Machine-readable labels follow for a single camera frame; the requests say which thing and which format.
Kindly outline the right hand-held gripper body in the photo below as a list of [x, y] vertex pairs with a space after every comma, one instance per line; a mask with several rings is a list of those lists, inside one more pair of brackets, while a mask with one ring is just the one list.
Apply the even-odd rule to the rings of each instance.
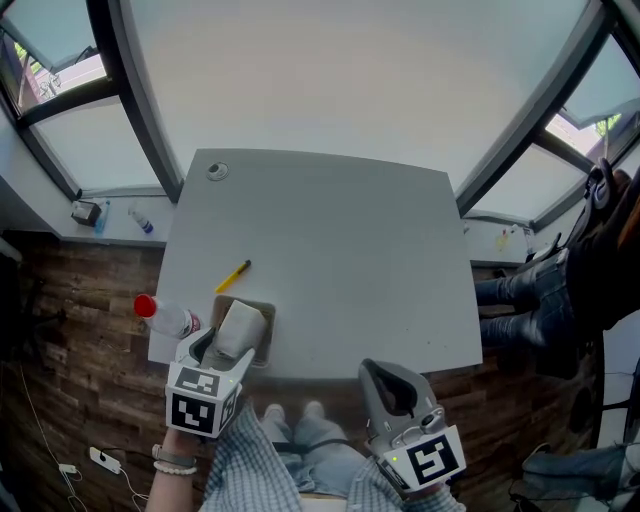
[[467, 467], [458, 429], [446, 424], [443, 407], [393, 430], [388, 426], [366, 446], [382, 474], [404, 494], [445, 483]]

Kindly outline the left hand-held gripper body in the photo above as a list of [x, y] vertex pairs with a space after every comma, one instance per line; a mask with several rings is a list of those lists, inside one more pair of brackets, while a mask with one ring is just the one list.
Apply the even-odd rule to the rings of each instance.
[[220, 370], [169, 366], [166, 395], [168, 427], [218, 438], [230, 424], [242, 391], [240, 383], [224, 383]]

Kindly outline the white foam block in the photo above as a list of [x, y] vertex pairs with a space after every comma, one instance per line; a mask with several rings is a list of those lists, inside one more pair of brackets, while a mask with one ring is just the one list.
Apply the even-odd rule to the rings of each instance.
[[266, 329], [267, 321], [258, 309], [235, 300], [217, 331], [215, 351], [223, 357], [238, 359], [259, 345]]

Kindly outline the small tan box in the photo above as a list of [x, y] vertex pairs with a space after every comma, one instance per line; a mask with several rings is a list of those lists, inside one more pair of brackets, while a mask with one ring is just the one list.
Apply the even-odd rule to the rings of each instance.
[[263, 369], [269, 365], [270, 347], [273, 337], [276, 308], [273, 304], [238, 298], [229, 295], [218, 295], [213, 303], [211, 326], [219, 331], [234, 301], [258, 310], [266, 322], [266, 329], [259, 344], [256, 345], [256, 355], [252, 362], [254, 368]]

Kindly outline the person's left forearm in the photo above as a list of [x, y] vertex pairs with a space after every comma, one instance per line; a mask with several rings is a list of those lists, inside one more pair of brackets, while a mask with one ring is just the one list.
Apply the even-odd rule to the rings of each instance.
[[[154, 467], [146, 512], [193, 512], [197, 467]], [[200, 512], [303, 512], [292, 477], [248, 407], [218, 446]]]

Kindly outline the person's right forearm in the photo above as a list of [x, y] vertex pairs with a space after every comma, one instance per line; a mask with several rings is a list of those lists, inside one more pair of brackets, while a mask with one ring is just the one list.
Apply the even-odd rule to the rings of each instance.
[[466, 512], [446, 484], [427, 494], [403, 498], [383, 476], [373, 457], [357, 470], [347, 497], [348, 512]]

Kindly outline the clear bottle with red cap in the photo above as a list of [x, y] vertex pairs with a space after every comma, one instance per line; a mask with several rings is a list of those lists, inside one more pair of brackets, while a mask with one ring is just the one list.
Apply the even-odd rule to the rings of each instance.
[[156, 296], [140, 294], [133, 307], [151, 330], [167, 337], [182, 340], [201, 329], [201, 321], [192, 311]]

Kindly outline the grey wrist band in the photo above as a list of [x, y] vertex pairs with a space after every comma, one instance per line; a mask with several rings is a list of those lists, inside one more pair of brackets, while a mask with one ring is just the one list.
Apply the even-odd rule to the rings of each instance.
[[182, 455], [176, 455], [165, 451], [160, 444], [155, 444], [152, 448], [152, 457], [155, 461], [165, 462], [184, 469], [191, 469], [196, 466], [196, 459]]

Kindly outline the person's right leg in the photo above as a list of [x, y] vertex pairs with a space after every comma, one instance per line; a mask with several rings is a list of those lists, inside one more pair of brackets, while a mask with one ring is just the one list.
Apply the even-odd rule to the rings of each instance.
[[344, 430], [318, 414], [304, 415], [294, 430], [294, 443], [310, 448], [296, 477], [301, 493], [347, 498], [366, 458], [348, 444]]

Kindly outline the yellow pencil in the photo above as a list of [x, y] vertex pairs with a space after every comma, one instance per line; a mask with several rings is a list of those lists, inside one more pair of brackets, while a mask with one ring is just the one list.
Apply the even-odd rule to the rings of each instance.
[[238, 268], [236, 268], [229, 276], [227, 276], [215, 289], [216, 294], [221, 294], [233, 285], [239, 277], [248, 270], [252, 265], [250, 260], [245, 260]]

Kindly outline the white power strip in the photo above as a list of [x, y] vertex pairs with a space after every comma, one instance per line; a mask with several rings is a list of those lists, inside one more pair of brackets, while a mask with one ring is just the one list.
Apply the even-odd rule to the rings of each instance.
[[89, 457], [92, 462], [115, 475], [119, 475], [122, 472], [122, 465], [120, 461], [106, 453], [104, 450], [91, 446], [89, 448]]

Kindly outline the small spray bottle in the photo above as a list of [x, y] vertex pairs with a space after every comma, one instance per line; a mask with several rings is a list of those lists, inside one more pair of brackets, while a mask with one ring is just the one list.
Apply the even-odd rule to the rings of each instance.
[[149, 218], [141, 212], [137, 204], [133, 203], [129, 206], [128, 214], [145, 234], [150, 234], [153, 232], [153, 224], [151, 223]]

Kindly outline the small yellow bottle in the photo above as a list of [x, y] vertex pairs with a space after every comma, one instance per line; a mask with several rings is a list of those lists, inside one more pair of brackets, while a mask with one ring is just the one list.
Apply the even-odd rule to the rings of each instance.
[[510, 239], [515, 235], [521, 227], [514, 224], [508, 228], [503, 228], [495, 238], [495, 248], [498, 252], [505, 252], [510, 247]]

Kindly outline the black and white headset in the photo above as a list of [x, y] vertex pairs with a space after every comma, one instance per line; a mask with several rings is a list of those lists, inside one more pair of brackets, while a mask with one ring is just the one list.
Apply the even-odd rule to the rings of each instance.
[[600, 157], [592, 167], [585, 188], [585, 198], [591, 201], [596, 210], [607, 210], [613, 204], [616, 185], [611, 164], [605, 157]]

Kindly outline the dark window frame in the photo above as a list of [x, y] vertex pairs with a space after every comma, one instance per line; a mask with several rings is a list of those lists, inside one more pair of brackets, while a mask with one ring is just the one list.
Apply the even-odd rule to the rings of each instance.
[[640, 54], [640, 42], [614, 0], [589, 0], [550, 71], [457, 193], [461, 216], [468, 214], [532, 145], [585, 174], [590, 172], [594, 163], [553, 136], [546, 126], [594, 66], [610, 36], [618, 39], [627, 57]]
[[68, 199], [178, 201], [132, 0], [0, 0], [0, 108]]

